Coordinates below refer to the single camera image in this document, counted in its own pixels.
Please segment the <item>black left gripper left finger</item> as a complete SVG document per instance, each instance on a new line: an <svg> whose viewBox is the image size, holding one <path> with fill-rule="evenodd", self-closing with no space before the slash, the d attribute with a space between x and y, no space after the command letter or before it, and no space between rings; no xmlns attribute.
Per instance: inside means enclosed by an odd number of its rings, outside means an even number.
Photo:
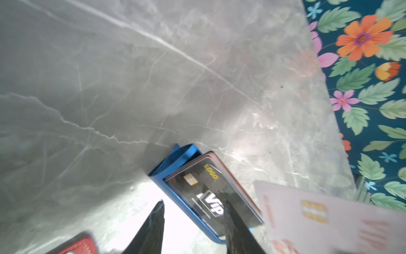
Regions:
<svg viewBox="0 0 406 254"><path fill-rule="evenodd" d="M165 204L159 201L122 254L161 254Z"/></svg>

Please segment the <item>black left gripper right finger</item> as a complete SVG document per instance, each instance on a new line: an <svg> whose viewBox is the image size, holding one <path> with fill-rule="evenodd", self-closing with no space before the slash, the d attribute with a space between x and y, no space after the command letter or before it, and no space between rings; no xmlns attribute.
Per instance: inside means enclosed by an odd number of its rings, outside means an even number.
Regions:
<svg viewBox="0 0 406 254"><path fill-rule="evenodd" d="M242 218L228 200L227 194L221 194L224 206L224 225L228 254L265 254L265 251L251 234Z"/></svg>

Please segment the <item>pink VIP card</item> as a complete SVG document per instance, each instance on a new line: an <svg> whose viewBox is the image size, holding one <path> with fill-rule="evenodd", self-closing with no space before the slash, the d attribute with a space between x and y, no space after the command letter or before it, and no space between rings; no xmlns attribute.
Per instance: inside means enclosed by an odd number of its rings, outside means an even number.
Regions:
<svg viewBox="0 0 406 254"><path fill-rule="evenodd" d="M275 254L404 254L406 214L254 181Z"/></svg>

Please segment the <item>red leather card holder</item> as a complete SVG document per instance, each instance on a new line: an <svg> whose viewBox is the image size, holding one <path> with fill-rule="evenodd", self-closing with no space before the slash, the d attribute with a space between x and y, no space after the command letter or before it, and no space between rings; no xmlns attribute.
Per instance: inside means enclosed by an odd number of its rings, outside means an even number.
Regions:
<svg viewBox="0 0 406 254"><path fill-rule="evenodd" d="M93 237L85 232L45 252L46 254L99 254Z"/></svg>

